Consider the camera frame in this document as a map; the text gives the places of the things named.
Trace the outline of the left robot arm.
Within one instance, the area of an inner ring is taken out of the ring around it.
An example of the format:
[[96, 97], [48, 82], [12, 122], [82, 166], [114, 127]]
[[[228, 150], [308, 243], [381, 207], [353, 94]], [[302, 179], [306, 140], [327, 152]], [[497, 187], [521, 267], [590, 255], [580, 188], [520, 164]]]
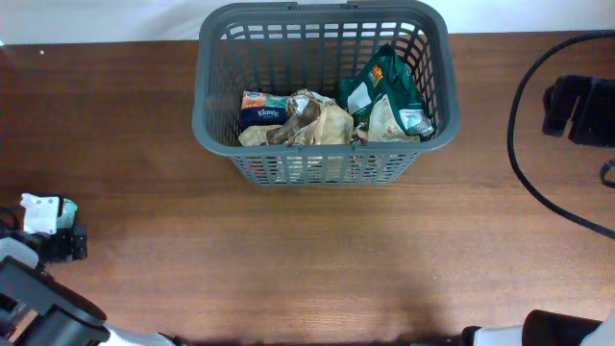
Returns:
[[1, 343], [22, 346], [181, 346], [179, 336], [138, 334], [107, 323], [107, 315], [58, 283], [47, 263], [83, 260], [83, 225], [53, 235], [28, 234], [14, 208], [1, 209]]

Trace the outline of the green tortilla wrap package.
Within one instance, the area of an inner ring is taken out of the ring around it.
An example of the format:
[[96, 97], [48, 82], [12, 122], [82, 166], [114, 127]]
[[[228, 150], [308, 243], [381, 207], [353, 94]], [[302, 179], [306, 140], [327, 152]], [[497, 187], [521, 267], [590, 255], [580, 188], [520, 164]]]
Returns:
[[422, 142], [436, 127], [410, 69], [385, 44], [353, 79], [338, 83], [338, 105], [354, 119], [353, 140]]

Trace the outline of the cream snack bag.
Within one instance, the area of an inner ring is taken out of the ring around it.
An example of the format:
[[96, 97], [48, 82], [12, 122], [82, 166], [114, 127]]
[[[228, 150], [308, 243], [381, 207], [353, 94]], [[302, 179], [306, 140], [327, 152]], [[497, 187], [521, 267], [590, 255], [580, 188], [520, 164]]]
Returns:
[[310, 91], [320, 107], [320, 115], [296, 136], [301, 145], [349, 145], [352, 141], [354, 119], [333, 99]]

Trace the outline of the teal snack bar wrapper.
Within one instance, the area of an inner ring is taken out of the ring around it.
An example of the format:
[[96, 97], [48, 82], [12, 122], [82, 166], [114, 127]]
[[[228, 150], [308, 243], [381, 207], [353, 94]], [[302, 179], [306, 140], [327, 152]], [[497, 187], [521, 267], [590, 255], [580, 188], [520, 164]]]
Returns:
[[61, 215], [57, 218], [57, 229], [71, 229], [74, 225], [78, 206], [70, 199], [62, 200]]

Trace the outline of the blue Kleenex tissue multipack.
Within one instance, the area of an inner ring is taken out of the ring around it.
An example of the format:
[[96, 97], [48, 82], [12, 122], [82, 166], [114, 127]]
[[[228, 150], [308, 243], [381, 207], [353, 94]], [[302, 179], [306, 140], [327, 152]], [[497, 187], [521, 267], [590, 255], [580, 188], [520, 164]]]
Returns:
[[242, 130], [251, 126], [283, 125], [288, 118], [287, 96], [257, 91], [244, 91], [240, 107]]

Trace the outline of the cream brown snack wrapper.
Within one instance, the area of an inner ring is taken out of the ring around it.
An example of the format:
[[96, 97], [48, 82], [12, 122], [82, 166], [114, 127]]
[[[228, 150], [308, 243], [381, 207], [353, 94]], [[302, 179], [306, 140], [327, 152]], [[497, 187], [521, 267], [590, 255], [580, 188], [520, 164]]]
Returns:
[[241, 129], [238, 136], [242, 146], [277, 145], [287, 143], [301, 129], [320, 115], [320, 107], [309, 94], [311, 90], [300, 89], [288, 97], [286, 103], [287, 121], [283, 125], [251, 126]]

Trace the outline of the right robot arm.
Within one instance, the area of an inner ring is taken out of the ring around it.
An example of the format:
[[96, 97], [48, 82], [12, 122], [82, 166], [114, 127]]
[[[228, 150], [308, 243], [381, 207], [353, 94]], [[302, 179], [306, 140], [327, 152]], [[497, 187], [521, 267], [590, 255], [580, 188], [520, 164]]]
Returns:
[[[580, 75], [563, 75], [543, 96], [545, 118], [542, 132], [568, 138], [575, 144], [609, 147], [614, 144], [614, 82]], [[508, 328], [467, 327], [460, 345], [612, 345], [614, 317], [604, 321], [536, 309], [521, 326]]]

